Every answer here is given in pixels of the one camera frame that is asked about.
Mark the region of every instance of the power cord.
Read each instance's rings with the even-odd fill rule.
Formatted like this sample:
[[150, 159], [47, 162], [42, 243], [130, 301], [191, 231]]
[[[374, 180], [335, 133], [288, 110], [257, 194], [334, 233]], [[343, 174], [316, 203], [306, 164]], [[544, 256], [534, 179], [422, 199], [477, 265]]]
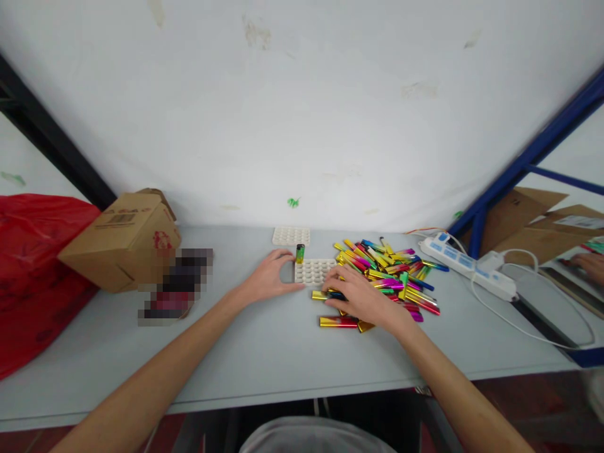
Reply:
[[[522, 267], [518, 264], [512, 264], [512, 263], [504, 263], [504, 266], [515, 266], [515, 267], [519, 267], [527, 272], [532, 272], [534, 276], [539, 276], [541, 277], [543, 280], [547, 281], [550, 285], [552, 285], [556, 291], [558, 291], [559, 293], [562, 294], [562, 296], [564, 297], [564, 300], [566, 300], [566, 303], [579, 315], [579, 317], [583, 320], [583, 322], [585, 323], [585, 325], [587, 326], [587, 329], [590, 332], [591, 335], [591, 341], [588, 343], [582, 343], [582, 344], [578, 344], [578, 346], [591, 346], [593, 344], [595, 344], [596, 342], [596, 335], [590, 325], [590, 323], [587, 321], [587, 319], [585, 319], [585, 317], [583, 316], [583, 314], [577, 309], [577, 307], [575, 307], [573, 301], [570, 300], [569, 296], [566, 295], [564, 292], [562, 292], [558, 287], [556, 287], [553, 283], [550, 282], [550, 280], [546, 279], [544, 276], [542, 276], [541, 274], [539, 274], [539, 261], [537, 260], [537, 257], [535, 256], [535, 254], [529, 252], [528, 250], [523, 250], [523, 249], [510, 249], [510, 250], [505, 250], [504, 252], [502, 252], [501, 254], [503, 256], [505, 256], [507, 253], [509, 252], [524, 252], [526, 254], [531, 255], [531, 257], [533, 258], [533, 262], [534, 262], [534, 267], [533, 269], [527, 269], [526, 267]], [[495, 311], [494, 309], [492, 309], [490, 306], [488, 306], [481, 298], [480, 296], [478, 296], [478, 293], [476, 292], [476, 285], [475, 285], [475, 280], [476, 280], [476, 274], [474, 274], [470, 280], [470, 288], [472, 289], [472, 293], [474, 295], [474, 297], [485, 307], [487, 307], [490, 311], [492, 311], [495, 315], [497, 315], [497, 317], [501, 318], [503, 321], [505, 321], [507, 324], [511, 325], [514, 329], [518, 330], [519, 332], [524, 333], [525, 335], [527, 335], [528, 337], [534, 338], [536, 340], [539, 340], [543, 343], [548, 343], [551, 344], [553, 346], [557, 346], [563, 349], [570, 349], [570, 350], [579, 350], [580, 347], [569, 347], [569, 346], [565, 346], [565, 345], [561, 345], [560, 343], [556, 343], [550, 340], [546, 340], [545, 338], [541, 338], [538, 337], [536, 335], [533, 335], [532, 333], [528, 333], [525, 330], [521, 329], [520, 327], [518, 327], [516, 324], [514, 324], [513, 322], [511, 322], [510, 320], [508, 320], [507, 318], [505, 318], [503, 315], [499, 314], [497, 311]]]
[[[458, 239], [456, 237], [453, 237], [447, 230], [443, 229], [443, 228], [419, 228], [417, 230], [411, 230], [410, 232], [406, 232], [404, 234], [406, 235], [414, 235], [414, 236], [421, 236], [421, 237], [429, 237], [428, 235], [424, 234], [424, 233], [420, 233], [420, 231], [427, 231], [427, 230], [440, 230], [440, 231], [444, 231], [445, 233], [447, 233], [449, 235], [449, 237], [451, 239], [453, 239], [453, 241], [455, 241], [455, 243], [459, 246], [460, 250], [462, 251], [463, 254], [467, 255], [467, 252], [465, 250], [465, 248], [463, 247], [463, 245], [461, 245], [460, 241], [458, 241]], [[505, 255], [509, 252], [523, 252], [526, 253], [528, 255], [531, 256], [531, 258], [533, 258], [533, 269], [527, 269], [526, 267], [522, 267], [518, 264], [512, 264], [512, 263], [504, 263], [504, 266], [515, 266], [515, 267], [519, 267], [527, 272], [532, 272], [533, 275], [540, 277], [541, 279], [547, 281], [547, 283], [549, 285], [551, 285], [553, 288], [555, 288], [555, 290], [562, 294], [562, 297], [564, 298], [564, 300], [566, 300], [566, 303], [579, 315], [579, 317], [582, 319], [582, 321], [584, 322], [584, 324], [587, 326], [587, 329], [590, 332], [590, 336], [591, 336], [591, 341], [588, 343], [581, 343], [581, 344], [577, 344], [577, 346], [580, 347], [584, 347], [584, 346], [591, 346], [594, 345], [597, 341], [596, 338], [596, 334], [593, 331], [591, 324], [589, 323], [589, 321], [587, 319], [585, 319], [585, 317], [583, 316], [583, 314], [578, 310], [577, 307], [575, 307], [574, 305], [574, 301], [571, 300], [571, 298], [564, 292], [561, 291], [560, 288], [558, 288], [555, 284], [553, 284], [550, 280], [548, 280], [547, 278], [545, 278], [543, 275], [539, 274], [539, 260], [537, 259], [537, 257], [535, 256], [534, 253], [529, 252], [528, 250], [524, 250], [524, 249], [509, 249], [509, 250], [504, 250], [501, 254], [503, 257], [505, 257]], [[492, 309], [490, 306], [488, 306], [481, 298], [480, 296], [478, 296], [478, 293], [476, 292], [476, 273], [474, 273], [474, 275], [472, 276], [472, 278], [470, 279], [470, 288], [472, 291], [472, 294], [474, 295], [474, 297], [485, 307], [487, 307], [490, 311], [492, 311], [498, 318], [501, 318], [503, 321], [505, 321], [507, 324], [511, 325], [514, 329], [518, 330], [519, 332], [524, 333], [526, 336], [534, 338], [536, 340], [539, 340], [543, 343], [548, 343], [551, 344], [553, 346], [557, 346], [563, 349], [570, 349], [570, 350], [579, 350], [581, 349], [580, 347], [568, 347], [565, 345], [561, 345], [559, 343], [547, 340], [545, 338], [541, 338], [538, 337], [536, 335], [533, 335], [532, 333], [528, 333], [525, 330], [521, 329], [520, 327], [518, 327], [516, 324], [514, 324], [513, 322], [511, 322], [509, 319], [505, 318], [503, 315], [499, 314], [497, 311], [495, 311], [494, 309]]]

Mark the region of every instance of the cardboard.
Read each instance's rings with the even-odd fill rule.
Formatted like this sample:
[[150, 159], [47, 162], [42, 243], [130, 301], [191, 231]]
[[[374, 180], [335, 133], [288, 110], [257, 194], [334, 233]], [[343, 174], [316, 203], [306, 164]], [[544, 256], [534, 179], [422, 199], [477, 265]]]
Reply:
[[[556, 223], [568, 216], [604, 219], [604, 214], [581, 204], [549, 211], [566, 197], [566, 194], [516, 187], [487, 214], [480, 256], [490, 250], [524, 249], [534, 253], [539, 264], [543, 264], [601, 236], [604, 233], [601, 229]], [[469, 243], [470, 233], [463, 236], [466, 243]], [[533, 265], [531, 256], [522, 252], [510, 252], [505, 260]]]
[[161, 283], [181, 235], [158, 189], [122, 194], [61, 253], [59, 260], [110, 293]]

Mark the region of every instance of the white cable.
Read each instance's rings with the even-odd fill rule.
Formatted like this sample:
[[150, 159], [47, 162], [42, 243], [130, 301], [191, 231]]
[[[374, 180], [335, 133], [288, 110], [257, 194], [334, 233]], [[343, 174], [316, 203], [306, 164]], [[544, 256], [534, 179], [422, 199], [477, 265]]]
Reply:
[[[442, 231], [446, 232], [447, 234], [449, 234], [449, 233], [447, 232], [447, 230], [444, 230], [443, 228], [431, 228], [431, 229], [432, 229], [432, 230], [442, 230]], [[423, 233], [419, 233], [419, 232], [413, 232], [413, 233], [407, 233], [407, 234], [409, 234], [409, 235], [415, 235], [415, 236], [429, 237], [428, 235], [423, 234]], [[464, 249], [464, 247], [461, 245], [460, 241], [458, 241], [458, 240], [457, 240], [455, 237], [453, 237], [451, 234], [449, 234], [449, 236], [451, 237], [451, 239], [453, 239], [453, 240], [455, 241], [455, 243], [456, 243], [456, 244], [459, 246], [459, 248], [461, 249], [461, 251], [462, 251], [464, 254], [466, 254], [466, 255], [467, 255], [467, 252], [466, 252], [466, 250]], [[564, 291], [561, 291], [561, 290], [560, 290], [560, 288], [558, 288], [558, 287], [557, 287], [557, 286], [556, 286], [554, 283], [552, 283], [552, 282], [551, 282], [549, 279], [547, 279], [547, 278], [545, 278], [543, 275], [539, 274], [539, 260], [537, 259], [537, 257], [535, 256], [535, 254], [534, 254], [534, 253], [532, 253], [532, 252], [529, 252], [528, 250], [524, 250], [524, 249], [509, 249], [509, 250], [504, 250], [503, 252], [501, 252], [501, 254], [502, 254], [502, 256], [504, 256], [504, 257], [505, 257], [505, 255], [506, 255], [508, 252], [523, 252], [523, 253], [529, 254], [529, 255], [530, 255], [532, 258], [533, 258], [533, 269], [532, 269], [532, 270], [530, 270], [530, 269], [527, 269], [526, 267], [522, 267], [522, 266], [519, 266], [519, 265], [517, 265], [517, 264], [512, 264], [512, 263], [504, 263], [504, 264], [503, 264], [504, 266], [505, 266], [505, 265], [508, 265], [508, 266], [517, 266], [517, 267], [519, 267], [519, 268], [521, 268], [521, 269], [524, 269], [525, 271], [533, 272], [533, 274], [534, 274], [534, 275], [539, 276], [539, 277], [541, 277], [542, 279], [546, 280], [546, 281], [547, 281], [547, 282], [548, 282], [550, 285], [553, 285], [553, 286], [556, 288], [556, 290], [557, 290], [558, 292], [560, 292], [560, 293], [563, 295], [563, 297], [564, 297], [564, 299], [566, 300], [566, 302], [568, 303], [568, 305], [570, 305], [570, 306], [572, 307], [572, 309], [573, 309], [573, 310], [574, 310], [574, 311], [575, 311], [575, 312], [576, 312], [576, 313], [579, 315], [579, 317], [580, 317], [580, 318], [583, 320], [583, 322], [584, 322], [584, 323], [585, 323], [585, 325], [587, 326], [587, 329], [588, 329], [588, 330], [589, 330], [589, 332], [590, 332], [590, 335], [591, 335], [591, 341], [590, 341], [590, 342], [588, 342], [588, 343], [577, 344], [577, 346], [591, 346], [591, 345], [595, 344], [595, 343], [596, 343], [596, 334], [595, 334], [595, 332], [593, 331], [593, 329], [592, 329], [592, 327], [591, 327], [591, 324], [590, 324], [590, 323], [587, 321], [587, 319], [585, 319], [585, 317], [584, 317], [584, 316], [581, 314], [581, 312], [580, 312], [580, 311], [577, 309], [577, 307], [575, 307], [575, 305], [574, 305], [574, 301], [571, 301], [571, 300], [570, 300], [570, 297], [569, 297], [569, 296], [568, 296], [566, 293], [564, 293]], [[491, 311], [492, 311], [494, 314], [496, 314], [496, 315], [497, 315], [499, 318], [501, 318], [501, 319], [502, 319], [503, 321], [505, 321], [507, 324], [511, 325], [511, 326], [512, 326], [514, 329], [518, 330], [519, 332], [524, 333], [525, 335], [528, 335], [528, 336], [529, 336], [529, 337], [531, 337], [531, 338], [534, 338], [534, 339], [536, 339], [536, 340], [539, 340], [539, 341], [541, 341], [541, 342], [543, 342], [543, 343], [548, 343], [548, 344], [551, 344], [551, 345], [554, 345], [554, 346], [558, 346], [558, 347], [563, 348], [563, 349], [570, 349], [570, 350], [579, 350], [579, 349], [580, 349], [580, 347], [573, 348], [573, 347], [564, 346], [564, 345], [561, 345], [561, 344], [559, 344], [559, 343], [556, 343], [556, 342], [553, 342], [553, 341], [550, 341], [550, 340], [546, 340], [545, 338], [541, 338], [541, 337], [538, 337], [538, 336], [536, 336], [536, 335], [533, 335], [532, 333], [528, 333], [528, 332], [526, 332], [525, 330], [522, 330], [522, 329], [521, 329], [520, 327], [518, 327], [516, 324], [514, 324], [513, 322], [511, 322], [510, 320], [508, 320], [507, 318], [505, 318], [503, 315], [500, 315], [500, 314], [499, 314], [499, 313], [497, 313], [497, 312], [496, 312], [494, 309], [492, 309], [491, 307], [489, 307], [489, 306], [488, 306], [488, 305], [487, 305], [487, 304], [486, 304], [486, 303], [485, 303], [485, 302], [484, 302], [484, 301], [483, 301], [483, 300], [480, 298], [480, 296], [478, 296], [478, 293], [476, 292], [476, 287], [475, 287], [475, 279], [476, 279], [476, 273], [474, 273], [474, 275], [472, 276], [472, 278], [471, 278], [471, 280], [470, 280], [470, 288], [471, 288], [471, 290], [472, 290], [472, 293], [474, 294], [474, 297], [475, 297], [475, 298], [476, 298], [476, 299], [477, 299], [477, 300], [478, 300], [478, 301], [479, 301], [479, 302], [480, 302], [482, 305], [484, 305], [485, 307], [487, 307], [487, 308], [488, 308], [489, 310], [491, 310]]]
[[589, 321], [587, 319], [585, 319], [585, 316], [583, 316], [583, 314], [576, 307], [575, 300], [572, 299], [568, 294], [566, 294], [560, 288], [558, 288], [554, 282], [552, 282], [550, 279], [544, 277], [543, 275], [539, 274], [538, 272], [533, 272], [524, 266], [520, 266], [519, 264], [504, 263], [503, 265], [504, 266], [513, 266], [513, 267], [522, 269], [523, 271], [531, 272], [534, 276], [540, 277], [541, 280], [546, 281], [549, 284], [549, 286], [554, 288], [558, 293], [560, 293], [564, 297], [564, 300], [566, 301], [566, 303], [575, 311], [575, 313], [577, 313], [577, 315], [579, 315], [579, 317], [582, 319], [583, 323], [585, 324], [585, 326], [587, 327], [587, 330], [590, 333], [591, 341], [589, 341], [588, 343], [577, 343], [577, 346], [591, 346], [593, 344], [596, 344], [596, 341], [598, 340], [597, 335], [594, 332], [593, 328], [591, 327], [591, 324], [589, 323]]
[[501, 256], [505, 257], [505, 255], [507, 255], [508, 252], [524, 252], [527, 255], [530, 255], [533, 258], [533, 272], [535, 272], [536, 274], [539, 272], [539, 260], [537, 259], [537, 257], [535, 256], [535, 254], [533, 252], [529, 252], [528, 250], [524, 250], [524, 249], [509, 249], [509, 250], [502, 251]]
[[[510, 250], [505, 250], [505, 251], [503, 251], [501, 254], [502, 254], [503, 256], [505, 256], [505, 255], [506, 255], [508, 252], [524, 252], [524, 253], [526, 253], [526, 254], [529, 254], [529, 255], [530, 255], [532, 258], [533, 258], [534, 266], [533, 266], [533, 269], [532, 269], [532, 270], [531, 270], [531, 269], [527, 269], [526, 267], [519, 266], [518, 264], [512, 264], [512, 263], [505, 263], [505, 264], [504, 264], [504, 266], [505, 266], [505, 265], [508, 265], [508, 266], [517, 266], [517, 267], [519, 267], [519, 268], [521, 268], [521, 269], [524, 269], [525, 271], [532, 272], [532, 273], [533, 273], [533, 275], [539, 276], [539, 277], [541, 277], [541, 278], [543, 278], [543, 279], [545, 279], [545, 280], [547, 280], [547, 281], [549, 282], [549, 280], [548, 280], [548, 279], [546, 279], [544, 276], [542, 276], [542, 275], [540, 275], [540, 274], [539, 274], [539, 272], [538, 272], [538, 271], [539, 271], [539, 260], [537, 260], [537, 257], [535, 256], [535, 254], [533, 254], [533, 253], [529, 252], [528, 250], [524, 250], [524, 249], [510, 249]], [[488, 308], [489, 310], [491, 310], [491, 311], [492, 311], [494, 314], [496, 314], [496, 315], [497, 315], [499, 318], [501, 318], [503, 321], [507, 322], [507, 324], [511, 325], [511, 326], [512, 326], [514, 329], [518, 330], [519, 332], [524, 333], [525, 335], [527, 335], [527, 336], [529, 336], [529, 337], [531, 337], [531, 338], [534, 338], [534, 339], [536, 339], [536, 340], [539, 340], [539, 341], [541, 341], [541, 342], [543, 342], [543, 343], [548, 343], [548, 344], [551, 344], [551, 345], [553, 345], [553, 346], [558, 346], [558, 347], [563, 348], [563, 349], [570, 349], [570, 350], [579, 350], [579, 349], [580, 349], [580, 347], [576, 347], [576, 348], [574, 348], [574, 347], [568, 347], [568, 346], [565, 346], [565, 345], [561, 345], [561, 344], [559, 344], [559, 343], [556, 343], [556, 342], [553, 342], [553, 341], [550, 341], [550, 340], [546, 340], [545, 338], [538, 337], [538, 336], [536, 336], [536, 335], [533, 335], [532, 333], [528, 333], [528, 332], [526, 332], [525, 330], [522, 330], [520, 327], [518, 327], [516, 324], [514, 324], [513, 322], [511, 322], [510, 320], [508, 320], [507, 318], [505, 318], [503, 315], [500, 315], [499, 313], [497, 313], [497, 312], [496, 312], [494, 309], [492, 309], [490, 306], [488, 306], [488, 305], [487, 305], [487, 304], [486, 304], [486, 303], [485, 303], [485, 302], [484, 302], [484, 301], [483, 301], [483, 300], [480, 298], [480, 296], [478, 296], [478, 293], [476, 292], [476, 286], [475, 286], [475, 284], [474, 284], [474, 283], [475, 283], [475, 280], [476, 280], [476, 274], [474, 274], [474, 275], [472, 276], [472, 279], [470, 280], [470, 288], [472, 289], [472, 293], [474, 294], [474, 297], [475, 297], [475, 298], [476, 298], [476, 299], [477, 299], [477, 300], [478, 300], [478, 301], [479, 301], [479, 302], [480, 302], [482, 305], [484, 305], [485, 307], [487, 307], [487, 308]], [[565, 299], [565, 300], [567, 301], [567, 303], [568, 303], [568, 304], [569, 304], [569, 305], [570, 305], [570, 306], [573, 308], [573, 310], [577, 312], [577, 314], [578, 314], [578, 315], [581, 317], [581, 319], [583, 320], [583, 322], [584, 322], [584, 323], [585, 323], [585, 325], [587, 326], [587, 329], [590, 331], [590, 334], [591, 334], [591, 342], [589, 342], [589, 343], [583, 343], [583, 344], [578, 344], [578, 346], [591, 346], [591, 345], [595, 344], [595, 342], [596, 342], [596, 335], [595, 335], [595, 333], [594, 333], [593, 329], [591, 328], [590, 323], [587, 321], [587, 319], [585, 319], [585, 317], [584, 317], [584, 316], [581, 314], [581, 312], [580, 312], [580, 311], [577, 309], [577, 307], [575, 307], [575, 306], [573, 305], [573, 303], [572, 303], [572, 302], [569, 300], [568, 296], [567, 296], [566, 294], [564, 294], [564, 293], [563, 293], [563, 292], [562, 292], [562, 291], [561, 291], [559, 288], [556, 288], [556, 289], [557, 289], [557, 290], [558, 290], [560, 293], [562, 293], [562, 295], [564, 296], [564, 299]]]

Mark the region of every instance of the right hand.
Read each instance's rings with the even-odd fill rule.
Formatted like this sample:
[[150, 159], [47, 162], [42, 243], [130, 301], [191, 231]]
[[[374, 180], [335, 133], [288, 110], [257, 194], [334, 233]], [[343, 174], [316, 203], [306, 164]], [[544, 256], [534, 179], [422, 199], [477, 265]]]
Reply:
[[596, 254], [578, 254], [571, 262], [580, 266], [587, 276], [600, 286], [604, 286], [604, 256]]
[[365, 322], [375, 324], [387, 330], [395, 321], [413, 318], [409, 312], [398, 303], [388, 299], [384, 294], [374, 288], [365, 277], [350, 268], [350, 266], [335, 266], [325, 277], [323, 291], [335, 288], [346, 296], [347, 301], [327, 299], [326, 305], [344, 310]]

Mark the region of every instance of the white power strip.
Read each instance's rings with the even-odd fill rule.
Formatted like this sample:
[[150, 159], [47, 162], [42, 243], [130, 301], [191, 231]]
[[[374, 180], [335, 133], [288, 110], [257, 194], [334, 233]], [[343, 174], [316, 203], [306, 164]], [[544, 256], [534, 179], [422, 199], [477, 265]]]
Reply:
[[514, 280], [498, 271], [484, 271], [480, 267], [482, 260], [476, 261], [472, 257], [448, 245], [447, 241], [449, 241], [449, 235], [439, 233], [434, 237], [428, 237], [421, 241], [420, 248], [425, 254], [436, 258], [464, 277], [473, 278], [476, 283], [495, 296], [508, 302], [514, 299], [516, 296], [516, 283]]

